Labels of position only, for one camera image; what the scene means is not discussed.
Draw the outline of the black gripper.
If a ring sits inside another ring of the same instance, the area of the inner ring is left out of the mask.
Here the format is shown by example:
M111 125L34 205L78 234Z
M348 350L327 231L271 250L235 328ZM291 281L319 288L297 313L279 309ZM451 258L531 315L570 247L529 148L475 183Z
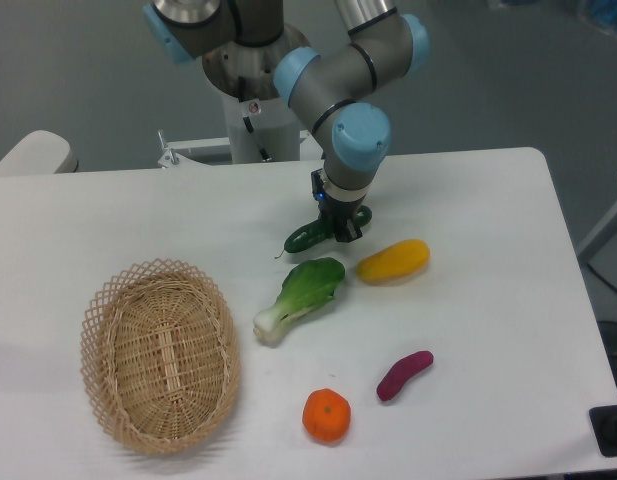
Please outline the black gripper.
M356 215L363 205L367 189L342 190L322 178L323 170L311 173L312 195L318 204L318 221L328 237L339 243L350 243L362 236L364 217Z

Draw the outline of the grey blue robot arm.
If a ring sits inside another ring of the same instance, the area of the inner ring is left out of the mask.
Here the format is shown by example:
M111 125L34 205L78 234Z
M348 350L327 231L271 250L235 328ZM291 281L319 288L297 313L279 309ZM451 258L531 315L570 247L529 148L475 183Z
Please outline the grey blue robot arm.
M391 1L340 1L348 43L329 56L284 19L280 1L150 1L146 23L177 63L200 61L222 97L234 163L293 161L307 132L322 150L311 176L319 216L306 246L361 236L360 210L387 155L390 121L367 97L429 55L425 27Z

